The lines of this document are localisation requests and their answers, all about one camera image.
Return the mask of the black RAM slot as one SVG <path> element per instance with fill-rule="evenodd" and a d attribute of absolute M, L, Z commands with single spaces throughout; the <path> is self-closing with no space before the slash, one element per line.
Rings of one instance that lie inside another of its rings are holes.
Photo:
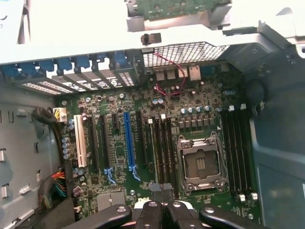
<path fill-rule="evenodd" d="M 168 149 L 169 149 L 169 156 L 170 156 L 170 167 L 171 167 L 171 175 L 172 175 L 172 186 L 174 188 L 174 196 L 175 199 L 179 198 L 179 184 L 176 177 L 176 168 L 175 168 L 175 155 L 174 155 L 174 148 L 173 148 L 173 138 L 171 132 L 171 118 L 166 119 L 166 130 L 167 130 L 167 137 L 168 137 Z"/>
<path fill-rule="evenodd" d="M 226 118 L 226 113 L 224 110 L 220 112 L 222 127 L 223 127 L 223 136 L 224 136 L 224 144 L 225 144 L 225 154 L 227 161 L 227 169 L 228 169 L 228 178 L 229 178 L 229 187 L 230 192 L 233 196 L 236 195 L 236 182 L 235 182 L 235 174 L 234 174 L 234 166 L 231 152 L 231 143 L 228 129 L 228 122 Z"/>
<path fill-rule="evenodd" d="M 244 136 L 243 120 L 240 110 L 234 112 L 234 132 L 236 138 L 239 170 L 242 180 L 242 191 L 244 193 L 249 193 L 249 190 L 251 189 L 251 175 L 248 165 L 246 138 Z"/>
<path fill-rule="evenodd" d="M 235 182 L 236 182 L 236 193 L 238 198 L 241 202 L 245 201 L 245 193 L 242 191 L 241 185 L 241 175 L 239 170 L 239 162 L 238 162 L 238 154 L 237 154 L 237 147 L 236 147 L 236 138 L 234 132 L 234 111 L 227 112 L 227 119 L 228 119 L 228 128 L 229 128 L 229 135 L 230 135 L 230 143 L 231 143 L 231 152 L 233 157 L 233 166 L 234 166 L 234 174 L 235 174 Z"/>
<path fill-rule="evenodd" d="M 246 103 L 243 103 L 240 106 L 240 124 L 243 133 L 244 158 L 246 163 L 246 175 L 248 180 L 247 192 L 249 198 L 252 201 L 257 201 L 258 194 L 256 192 L 252 141 L 251 141 L 250 126 L 249 126 L 249 113 L 247 111 Z"/>
<path fill-rule="evenodd" d="M 155 174 L 155 183 L 159 183 L 158 178 L 158 170 L 157 170 L 157 162 L 156 162 L 156 156 L 155 156 L 155 145 L 154 145 L 154 138 L 153 138 L 153 119 L 148 119 L 148 125 L 150 129 L 150 140 L 152 144 L 152 157 L 153 157 L 153 166 L 154 166 L 154 174 Z"/>
<path fill-rule="evenodd" d="M 161 136 L 162 136 L 162 150 L 163 150 L 163 157 L 164 157 L 164 176 L 165 176 L 165 183 L 173 184 L 172 180 L 172 169 L 171 169 L 171 162 L 169 158 L 169 147 L 168 147 L 168 140 L 167 140 L 167 129 L 166 129 L 166 118 L 162 116 L 161 119 Z"/>
<path fill-rule="evenodd" d="M 159 119 L 153 119 L 153 127 L 154 127 L 154 143 L 156 150 L 156 161 L 157 161 L 157 173 L 158 173 L 158 182 L 163 184 L 166 181 L 166 175 L 164 174 L 164 165 L 163 165 L 163 155 L 162 155 L 162 142 L 160 139 L 160 125 Z"/>

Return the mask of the silver chipset heat sink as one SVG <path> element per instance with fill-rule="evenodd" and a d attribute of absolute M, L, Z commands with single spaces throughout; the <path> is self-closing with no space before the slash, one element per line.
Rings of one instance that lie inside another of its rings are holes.
<path fill-rule="evenodd" d="M 112 192 L 99 194 L 97 196 L 97 208 L 98 211 L 102 211 L 113 205 L 122 204 L 125 205 L 125 195 L 124 192 Z"/>

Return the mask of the metal CPU socket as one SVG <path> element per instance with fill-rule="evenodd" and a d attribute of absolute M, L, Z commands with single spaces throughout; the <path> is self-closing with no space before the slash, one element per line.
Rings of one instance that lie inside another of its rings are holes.
<path fill-rule="evenodd" d="M 185 195 L 194 191 L 217 189 L 224 191 L 228 170 L 218 134 L 209 137 L 186 139 L 180 135 L 177 142 L 178 170 Z"/>

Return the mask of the blue expansion slot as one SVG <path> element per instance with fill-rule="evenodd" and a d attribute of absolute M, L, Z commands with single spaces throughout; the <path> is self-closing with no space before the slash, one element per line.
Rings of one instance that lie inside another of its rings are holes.
<path fill-rule="evenodd" d="M 124 120 L 125 138 L 126 138 L 127 154 L 128 154 L 128 169 L 132 173 L 132 176 L 135 180 L 141 181 L 141 178 L 137 174 L 137 165 L 135 163 L 132 124 L 131 124 L 131 116 L 129 112 L 123 113 L 123 120 Z"/>

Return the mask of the long black expansion slot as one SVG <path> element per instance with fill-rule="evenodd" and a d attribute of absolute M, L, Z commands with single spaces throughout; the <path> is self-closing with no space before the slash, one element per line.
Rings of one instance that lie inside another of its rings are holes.
<path fill-rule="evenodd" d="M 93 164 L 94 164 L 94 169 L 96 171 L 99 170 L 99 152 L 98 152 L 98 137 L 96 133 L 96 124 L 94 117 L 89 116 L 88 118 L 89 122 L 89 132 L 90 132 L 90 140 L 91 140 L 91 145 L 92 145 L 92 154 L 93 154 Z"/>

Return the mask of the white expansion slot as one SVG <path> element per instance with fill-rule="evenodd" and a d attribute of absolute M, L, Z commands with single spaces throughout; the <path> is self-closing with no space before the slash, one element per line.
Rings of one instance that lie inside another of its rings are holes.
<path fill-rule="evenodd" d="M 85 143 L 82 116 L 74 115 L 73 120 L 74 120 L 78 166 L 86 167 L 87 166 L 87 157 L 86 157 L 87 152 L 86 152 L 86 143 Z"/>

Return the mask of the grey metal PC case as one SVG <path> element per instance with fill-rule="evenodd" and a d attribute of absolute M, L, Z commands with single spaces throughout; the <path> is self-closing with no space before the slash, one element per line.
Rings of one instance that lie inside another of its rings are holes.
<path fill-rule="evenodd" d="M 145 33 L 162 42 L 141 43 Z M 53 108 L 63 98 L 144 87 L 153 68 L 196 64 L 243 77 L 261 223 L 305 229 L 305 32 L 293 25 L 213 31 L 189 25 L 152 31 L 95 30 L 54 42 L 0 38 L 0 229 L 63 229 L 77 222 L 71 165 Z M 166 95 L 161 83 L 156 90 Z M 172 80 L 182 89 L 186 77 Z"/>

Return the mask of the green motherboard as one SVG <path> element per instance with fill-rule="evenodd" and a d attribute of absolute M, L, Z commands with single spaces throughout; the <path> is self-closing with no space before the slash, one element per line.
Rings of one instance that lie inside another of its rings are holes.
<path fill-rule="evenodd" d="M 165 116 L 166 119 L 171 118 L 176 177 L 179 184 L 177 200 L 190 203 L 195 211 L 199 211 L 204 204 L 211 204 L 255 223 L 261 223 L 259 199 L 252 201 L 248 193 L 245 193 L 245 201 L 241 202 L 237 194 L 231 194 L 229 179 L 222 192 L 208 189 L 194 191 L 190 196 L 185 195 L 177 166 L 176 146 L 180 135 L 186 139 L 197 139 L 209 137 L 211 132 L 215 131 L 220 138 L 227 167 L 220 112 L 224 110 L 227 116 L 228 111 L 240 110 L 241 104 L 245 103 L 242 75 L 237 71 L 216 71 L 208 75 L 201 73 L 199 81 L 188 81 L 181 94 L 176 96 L 173 96 L 173 93 L 179 91 L 179 86 L 174 85 L 172 80 L 161 83 L 166 95 L 157 92 L 156 83 L 155 79 L 148 78 L 144 87 L 140 88 L 106 93 L 96 91 L 63 98 L 62 105 L 68 116 L 61 129 L 63 158 L 71 165 L 71 195 L 76 219 L 81 220 L 98 212 L 99 194 L 122 191 L 125 204 L 132 209 L 138 201 L 152 200 L 149 187 L 155 183 L 155 174 L 148 119 L 159 119 L 162 142 L 161 119 Z M 131 116 L 135 163 L 141 181 L 135 180 L 128 169 L 124 112 L 129 112 Z M 118 130 L 112 127 L 112 114 L 118 115 Z M 78 166 L 74 115 L 82 116 L 87 152 L 86 167 Z M 93 167 L 89 116 L 94 117 L 96 124 L 98 171 Z"/>

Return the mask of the white power connector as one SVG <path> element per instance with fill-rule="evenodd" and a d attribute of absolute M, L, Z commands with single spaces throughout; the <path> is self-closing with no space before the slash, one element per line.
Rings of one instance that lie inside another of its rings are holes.
<path fill-rule="evenodd" d="M 56 118 L 56 122 L 67 122 L 67 110 L 65 107 L 53 108 L 53 115 Z"/>

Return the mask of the silver rear port block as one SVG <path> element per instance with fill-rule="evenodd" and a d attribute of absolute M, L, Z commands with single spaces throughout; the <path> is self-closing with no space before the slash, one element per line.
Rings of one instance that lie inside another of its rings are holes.
<path fill-rule="evenodd" d="M 182 71 L 174 66 L 156 67 L 153 72 L 157 81 L 182 79 L 186 77 L 190 81 L 199 81 L 201 79 L 200 67 L 196 64 L 182 65 Z"/>

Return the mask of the green circuit board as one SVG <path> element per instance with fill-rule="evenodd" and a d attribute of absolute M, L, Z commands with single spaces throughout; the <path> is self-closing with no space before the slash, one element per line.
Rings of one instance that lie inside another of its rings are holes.
<path fill-rule="evenodd" d="M 128 4 L 145 20 L 158 20 L 212 9 L 217 5 L 217 0 L 129 0 Z"/>

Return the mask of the black intrusion switch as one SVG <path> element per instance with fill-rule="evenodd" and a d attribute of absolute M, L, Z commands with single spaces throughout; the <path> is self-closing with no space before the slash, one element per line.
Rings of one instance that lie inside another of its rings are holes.
<path fill-rule="evenodd" d="M 141 43 L 143 45 L 150 45 L 161 42 L 162 42 L 162 38 L 160 33 L 151 33 L 151 34 L 145 33 L 144 35 L 141 36 Z"/>

